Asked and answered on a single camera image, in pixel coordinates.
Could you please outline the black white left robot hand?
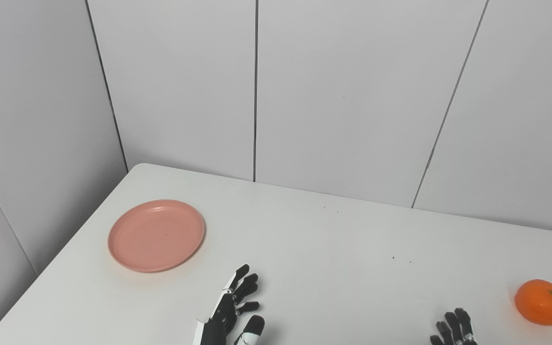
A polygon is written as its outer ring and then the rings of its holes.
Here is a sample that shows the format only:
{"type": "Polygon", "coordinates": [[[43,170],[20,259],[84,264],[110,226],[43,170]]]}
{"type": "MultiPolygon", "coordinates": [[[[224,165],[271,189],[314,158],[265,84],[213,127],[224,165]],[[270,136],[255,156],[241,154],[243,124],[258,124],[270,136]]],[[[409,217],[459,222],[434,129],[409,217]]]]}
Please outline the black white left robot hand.
{"type": "Polygon", "coordinates": [[[239,318],[252,313],[234,345],[256,345],[265,329],[265,319],[255,314],[261,307],[258,301],[245,299],[258,290],[258,275],[250,273],[250,265],[239,267],[221,289],[216,306],[206,322],[197,321],[194,345],[227,345],[228,336],[239,318]]]}

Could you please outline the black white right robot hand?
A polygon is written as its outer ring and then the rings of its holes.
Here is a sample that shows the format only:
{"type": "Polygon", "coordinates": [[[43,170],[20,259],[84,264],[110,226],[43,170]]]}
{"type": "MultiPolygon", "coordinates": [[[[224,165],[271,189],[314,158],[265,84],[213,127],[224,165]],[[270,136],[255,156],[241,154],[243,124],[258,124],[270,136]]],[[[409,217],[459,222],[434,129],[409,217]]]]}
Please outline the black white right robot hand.
{"type": "Polygon", "coordinates": [[[432,345],[477,345],[469,313],[463,308],[445,312],[436,323],[439,334],[429,337],[432,345]]]}

